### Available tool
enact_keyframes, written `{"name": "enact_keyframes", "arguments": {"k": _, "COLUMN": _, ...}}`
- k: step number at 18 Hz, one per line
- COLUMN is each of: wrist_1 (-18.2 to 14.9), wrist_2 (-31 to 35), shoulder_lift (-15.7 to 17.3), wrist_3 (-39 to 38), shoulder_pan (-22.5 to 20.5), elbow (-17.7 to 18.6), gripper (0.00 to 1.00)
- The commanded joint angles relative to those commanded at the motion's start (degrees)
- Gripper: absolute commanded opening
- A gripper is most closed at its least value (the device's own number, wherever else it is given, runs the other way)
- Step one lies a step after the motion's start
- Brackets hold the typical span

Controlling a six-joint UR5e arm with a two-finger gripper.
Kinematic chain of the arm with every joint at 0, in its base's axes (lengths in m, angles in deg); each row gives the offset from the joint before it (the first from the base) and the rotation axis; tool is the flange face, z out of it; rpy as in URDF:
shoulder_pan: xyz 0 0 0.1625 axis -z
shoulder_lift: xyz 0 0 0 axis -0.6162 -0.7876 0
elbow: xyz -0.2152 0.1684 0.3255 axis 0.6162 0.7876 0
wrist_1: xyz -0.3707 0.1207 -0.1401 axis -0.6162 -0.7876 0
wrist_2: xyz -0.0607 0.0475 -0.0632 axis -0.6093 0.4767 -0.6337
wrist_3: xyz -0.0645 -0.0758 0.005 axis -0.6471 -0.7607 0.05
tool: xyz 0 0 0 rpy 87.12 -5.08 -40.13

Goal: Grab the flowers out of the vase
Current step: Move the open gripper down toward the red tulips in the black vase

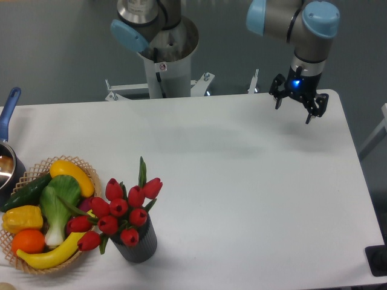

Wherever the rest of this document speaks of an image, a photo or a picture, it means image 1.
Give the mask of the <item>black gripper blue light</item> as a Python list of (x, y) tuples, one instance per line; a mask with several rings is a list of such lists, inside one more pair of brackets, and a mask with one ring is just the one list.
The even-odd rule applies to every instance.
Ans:
[(305, 121), (309, 124), (314, 117), (321, 117), (327, 109), (329, 95), (326, 93), (317, 94), (317, 85), (321, 74), (313, 76), (305, 76), (299, 69), (290, 68), (288, 77), (278, 74), (272, 81), (269, 94), (275, 100), (275, 109), (279, 109), (284, 97), (290, 97), (293, 100), (305, 104), (305, 109), (308, 111), (308, 116)]

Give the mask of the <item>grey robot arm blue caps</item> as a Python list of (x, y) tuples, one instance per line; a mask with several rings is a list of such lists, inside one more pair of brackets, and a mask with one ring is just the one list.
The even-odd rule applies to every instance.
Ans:
[[(111, 22), (114, 38), (144, 62), (150, 98), (202, 96), (210, 79), (191, 81), (191, 58), (199, 43), (196, 25), (181, 13), (180, 1), (119, 1)], [(321, 117), (329, 96), (317, 86), (336, 37), (338, 8), (328, 1), (253, 1), (246, 27), (294, 46), (286, 76), (276, 76), (269, 93), (302, 103), (308, 118)]]

